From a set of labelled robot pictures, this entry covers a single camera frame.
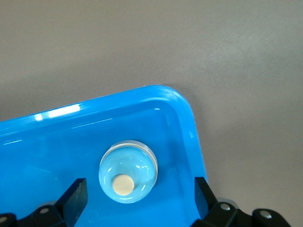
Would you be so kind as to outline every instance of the blue plastic tray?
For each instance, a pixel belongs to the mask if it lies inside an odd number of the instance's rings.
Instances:
[[[122,140],[149,146],[158,180],[141,201],[121,204],[102,191],[98,170]],[[89,201],[76,226],[188,227],[199,214],[194,177],[206,177],[193,113],[177,91],[147,86],[0,122],[0,213],[23,218],[87,178]]]

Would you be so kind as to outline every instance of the beige circular button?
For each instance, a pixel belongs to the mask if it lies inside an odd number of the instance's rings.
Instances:
[[[118,195],[129,195],[134,190],[134,181],[129,175],[118,175],[114,179],[113,189]]]

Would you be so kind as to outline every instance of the metal screw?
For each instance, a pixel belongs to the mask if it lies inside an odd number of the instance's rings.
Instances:
[[[45,213],[47,213],[48,211],[49,211],[48,208],[43,208],[43,209],[40,210],[40,214],[45,214]]]
[[[4,216],[4,217],[1,217],[0,218],[0,223],[3,223],[3,222],[5,222],[6,220],[7,220],[8,218],[6,217],[6,216]]]
[[[227,210],[227,211],[231,210],[231,207],[230,207],[228,204],[226,204],[226,203],[222,203],[222,204],[220,205],[220,207],[221,207],[221,209],[223,209],[223,210]]]
[[[272,218],[271,214],[268,211],[266,211],[266,210],[261,210],[260,211],[260,215],[263,216],[263,217],[265,217],[265,218],[267,218],[267,219],[271,219]]]

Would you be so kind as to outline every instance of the gray table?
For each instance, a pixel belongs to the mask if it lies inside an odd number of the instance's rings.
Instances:
[[[171,86],[214,193],[302,226],[301,0],[1,1],[0,41],[1,121]]]

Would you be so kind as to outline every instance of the black robotic claw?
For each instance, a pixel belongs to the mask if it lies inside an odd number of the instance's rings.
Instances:
[[[205,178],[195,178],[195,202],[201,220],[191,227],[290,227],[277,212],[254,210],[252,216],[229,203],[218,202]]]
[[[54,205],[45,205],[29,216],[0,214],[0,227],[73,227],[88,201],[86,179],[77,179]]]

